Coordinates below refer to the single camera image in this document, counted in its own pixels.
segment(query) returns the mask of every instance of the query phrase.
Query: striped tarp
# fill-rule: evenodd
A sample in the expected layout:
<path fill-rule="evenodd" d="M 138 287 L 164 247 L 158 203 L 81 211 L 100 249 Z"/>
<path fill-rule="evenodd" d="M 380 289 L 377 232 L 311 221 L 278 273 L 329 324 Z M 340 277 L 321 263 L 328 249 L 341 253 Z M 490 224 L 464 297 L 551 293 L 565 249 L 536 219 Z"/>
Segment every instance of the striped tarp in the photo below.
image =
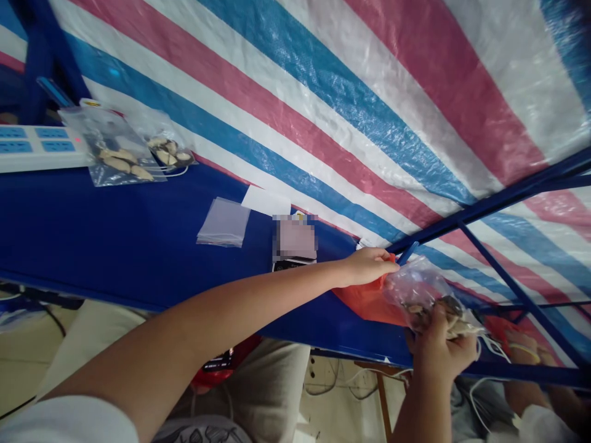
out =
<path fill-rule="evenodd" d="M 575 1 L 51 4 L 94 98 L 165 111 L 204 162 L 367 244 L 423 229 L 591 138 L 590 30 Z M 22 70 L 26 35 L 5 9 L 0 63 Z M 539 303 L 585 300 L 590 207 L 585 188 L 556 191 L 470 228 Z M 418 252 L 468 293 L 515 300 L 459 231 Z M 587 317 L 551 317 L 591 360 Z"/>

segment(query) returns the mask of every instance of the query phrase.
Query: blue metal frame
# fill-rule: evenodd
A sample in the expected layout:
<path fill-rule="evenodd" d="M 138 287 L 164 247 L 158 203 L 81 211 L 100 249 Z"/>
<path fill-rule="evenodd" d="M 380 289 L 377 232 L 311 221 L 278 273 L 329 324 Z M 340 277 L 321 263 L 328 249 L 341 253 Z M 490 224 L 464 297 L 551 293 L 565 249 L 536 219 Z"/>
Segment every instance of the blue metal frame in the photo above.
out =
<path fill-rule="evenodd" d="M 29 47 L 26 58 L 25 79 L 29 96 L 22 103 L 21 124 L 39 124 L 41 116 L 46 111 L 47 96 L 37 83 L 40 76 L 55 78 L 56 70 L 64 81 L 60 84 L 66 87 L 74 101 L 89 97 L 90 93 L 84 83 L 80 70 L 76 65 L 65 35 L 59 27 L 51 6 L 47 0 L 9 0 L 29 36 Z M 508 365 L 495 362 L 476 362 L 467 370 L 468 375 L 497 378 L 515 378 L 531 380 L 538 383 L 553 383 L 575 387 L 591 388 L 591 374 L 589 365 L 579 353 L 568 343 L 559 330 L 546 317 L 543 310 L 551 306 L 576 306 L 587 302 L 567 303 L 557 305 L 538 306 L 533 302 L 510 277 L 503 267 L 486 250 L 486 247 L 470 232 L 467 225 L 503 208 L 525 200 L 541 192 L 590 186 L 591 176 L 581 175 L 591 169 L 591 147 L 552 165 L 519 183 L 483 199 L 476 204 L 466 207 L 444 220 L 429 226 L 416 234 L 410 235 L 388 248 L 389 252 L 403 255 L 399 263 L 409 258 L 417 244 L 424 244 L 433 239 L 460 228 L 474 243 L 476 248 L 487 258 L 491 266 L 501 275 L 507 285 L 515 292 L 522 305 L 495 306 L 490 312 L 521 310 L 523 318 L 532 313 L 546 328 L 554 340 L 563 348 L 567 355 L 575 362 L 579 369 L 531 367 L 523 365 Z"/>
<path fill-rule="evenodd" d="M 18 109 L 18 123 L 44 124 L 48 97 L 39 77 L 61 79 L 74 102 L 89 98 L 74 55 L 47 0 L 9 0 L 28 36 L 25 60 L 26 94 Z"/>
<path fill-rule="evenodd" d="M 516 183 L 503 191 L 483 199 L 476 204 L 467 207 L 450 217 L 447 217 L 422 231 L 410 235 L 388 248 L 389 252 L 401 253 L 407 251 L 409 246 L 418 242 L 426 243 L 439 238 L 455 229 L 461 229 L 470 239 L 478 251 L 487 259 L 490 265 L 499 273 L 499 276 L 507 283 L 515 293 L 520 305 L 491 306 L 481 309 L 480 313 L 500 314 L 509 311 L 521 311 L 514 322 L 519 323 L 525 316 L 532 314 L 550 336 L 558 343 L 568 357 L 577 365 L 578 369 L 549 368 L 549 367 L 519 367 L 518 365 L 498 364 L 490 362 L 477 362 L 468 368 L 468 373 L 486 373 L 491 377 L 517 378 L 531 380 L 538 383 L 554 383 L 570 385 L 578 388 L 591 389 L 591 365 L 579 354 L 579 352 L 554 326 L 551 320 L 544 314 L 544 309 L 559 306 L 574 306 L 581 313 L 591 318 L 589 313 L 581 308 L 581 305 L 591 301 L 579 301 L 569 303 L 556 303 L 537 305 L 521 287 L 511 278 L 502 265 L 492 256 L 486 247 L 474 236 L 467 225 L 487 215 L 493 214 L 503 208 L 523 201 L 534 195 L 547 191 L 556 191 L 568 188 L 591 186 L 591 175 L 581 175 L 591 169 L 591 147 L 538 172 L 519 183 Z"/>

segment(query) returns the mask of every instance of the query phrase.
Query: black cable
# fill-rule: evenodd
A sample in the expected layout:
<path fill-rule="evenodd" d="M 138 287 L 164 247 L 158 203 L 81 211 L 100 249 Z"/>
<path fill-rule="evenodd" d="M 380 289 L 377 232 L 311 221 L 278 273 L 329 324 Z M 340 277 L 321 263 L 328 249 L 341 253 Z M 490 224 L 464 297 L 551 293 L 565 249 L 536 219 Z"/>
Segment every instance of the black cable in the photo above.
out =
<path fill-rule="evenodd" d="M 46 305 L 43 305 L 42 303 L 38 302 L 37 300 L 33 300 L 36 301 L 37 304 L 47 313 L 47 315 L 49 315 L 55 322 L 55 325 L 60 329 L 60 332 L 62 333 L 62 336 L 65 337 L 66 336 L 66 328 L 63 327 L 62 322 L 60 322 L 58 320 L 58 318 L 55 316 L 55 314 L 51 311 L 51 309 L 49 309 Z M 5 419 L 6 417 L 8 417 L 9 415 L 14 414 L 16 411 L 18 411 L 21 408 L 24 408 L 26 405 L 28 405 L 30 402 L 32 402 L 33 400 L 35 400 L 37 396 L 31 397 L 29 398 L 26 402 L 16 406 L 16 408 L 8 411 L 7 413 L 3 414 L 2 416 L 0 416 L 0 420 Z"/>
<path fill-rule="evenodd" d="M 23 404 L 16 406 L 16 408 L 14 408 L 13 410 L 8 411 L 7 413 L 5 413 L 3 416 L 0 417 L 0 420 L 5 419 L 6 417 L 8 417 L 9 415 L 15 413 L 16 411 L 18 411 L 19 409 L 21 409 L 24 406 L 27 406 L 30 402 L 32 402 L 33 400 L 35 400 L 35 397 L 31 397 L 29 398 L 26 402 L 24 402 Z"/>

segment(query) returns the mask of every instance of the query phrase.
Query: power strip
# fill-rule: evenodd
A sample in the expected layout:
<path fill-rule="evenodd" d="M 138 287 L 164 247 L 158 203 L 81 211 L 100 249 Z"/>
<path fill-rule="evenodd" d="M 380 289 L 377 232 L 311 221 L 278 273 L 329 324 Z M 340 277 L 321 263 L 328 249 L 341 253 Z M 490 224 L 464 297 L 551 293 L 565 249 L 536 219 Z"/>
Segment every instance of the power strip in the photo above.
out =
<path fill-rule="evenodd" d="M 88 145 L 73 129 L 0 125 L 0 173 L 83 167 Z"/>

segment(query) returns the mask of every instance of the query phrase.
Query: hand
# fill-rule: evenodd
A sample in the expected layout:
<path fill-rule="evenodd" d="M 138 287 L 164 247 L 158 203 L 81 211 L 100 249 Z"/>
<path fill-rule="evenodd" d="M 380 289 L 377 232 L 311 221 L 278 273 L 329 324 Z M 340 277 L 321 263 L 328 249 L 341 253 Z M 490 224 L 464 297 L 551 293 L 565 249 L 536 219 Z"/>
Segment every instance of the hand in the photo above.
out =
<path fill-rule="evenodd" d="M 390 261 L 390 253 L 382 248 L 362 248 L 339 260 L 338 264 L 343 276 L 338 287 L 370 283 L 400 269 Z"/>
<path fill-rule="evenodd" d="M 429 328 L 416 340 L 406 341 L 414 354 L 414 375 L 424 380 L 436 381 L 450 386 L 454 379 L 476 360 L 475 334 L 455 340 L 446 340 L 448 321 L 445 309 L 435 305 Z"/>

